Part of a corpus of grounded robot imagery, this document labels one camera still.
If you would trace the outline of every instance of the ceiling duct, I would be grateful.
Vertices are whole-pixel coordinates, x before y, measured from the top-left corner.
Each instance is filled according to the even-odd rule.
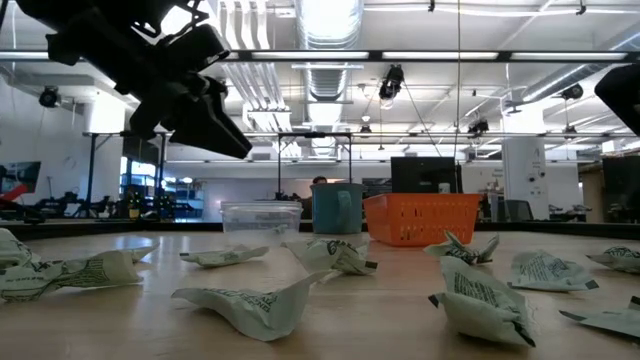
[[[637,51],[640,48],[640,23],[627,28],[625,31],[609,39],[600,46],[608,51]],[[567,65],[560,68],[536,84],[513,93],[513,100],[504,105],[519,106],[530,104],[558,94],[586,78],[608,68],[610,64]],[[479,114],[488,114],[501,106],[499,100],[489,99],[476,109]]]
[[[363,0],[296,0],[300,47],[325,51],[355,48],[363,12]],[[307,100],[317,102],[308,105],[312,123],[333,126],[339,122],[342,104],[335,102],[344,99],[348,77],[346,69],[306,70]],[[328,155],[328,152],[330,149],[326,147],[316,151],[318,155]]]

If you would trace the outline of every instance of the blue plastic cup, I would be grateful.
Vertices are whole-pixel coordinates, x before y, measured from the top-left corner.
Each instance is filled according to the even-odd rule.
[[[316,234],[358,234],[362,231],[361,184],[315,184],[313,232]]]

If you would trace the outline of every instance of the transparent bin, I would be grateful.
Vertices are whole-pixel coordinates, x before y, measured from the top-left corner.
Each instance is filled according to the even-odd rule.
[[[225,233],[242,240],[295,238],[300,230],[302,204],[296,201],[223,202]]]

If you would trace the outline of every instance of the red object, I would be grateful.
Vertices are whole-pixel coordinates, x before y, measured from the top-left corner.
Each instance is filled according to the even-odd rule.
[[[427,246],[454,233],[471,242],[480,194],[383,194],[364,200],[369,235],[393,246]]]
[[[22,184],[22,185],[18,185],[15,188],[13,188],[13,190],[9,191],[8,193],[4,194],[4,195],[0,195],[0,199],[2,200],[8,200],[8,201],[13,201],[15,199],[17,199],[18,197],[20,197],[20,195],[28,192],[29,189],[27,188],[26,185]]]

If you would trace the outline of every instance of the desk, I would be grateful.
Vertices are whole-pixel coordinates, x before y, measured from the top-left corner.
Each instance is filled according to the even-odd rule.
[[[483,246],[492,235],[476,233],[476,246]],[[626,307],[632,295],[640,296],[640,276],[610,271],[583,255],[614,244],[640,248],[640,242],[515,232],[503,233],[501,240],[494,262],[478,268],[502,281],[509,278],[514,254],[542,248],[582,264],[601,286],[570,294],[521,291],[532,312],[535,349],[453,332],[444,310],[427,300],[444,289],[438,260],[420,249],[377,242],[370,249],[370,258],[379,262],[376,274],[342,276],[316,285],[296,330],[289,337],[263,343],[241,335],[215,312],[169,296],[180,287],[266,291],[286,286],[306,274],[287,249],[269,244],[274,247],[263,258],[204,270],[180,261],[178,254],[221,249],[230,245],[224,234],[142,232],[28,242],[44,259],[83,257],[154,241],[161,245],[136,265],[144,277],[140,285],[61,289],[33,303],[0,304],[0,358],[640,359],[640,346],[630,338],[583,327],[558,314],[558,309]]]

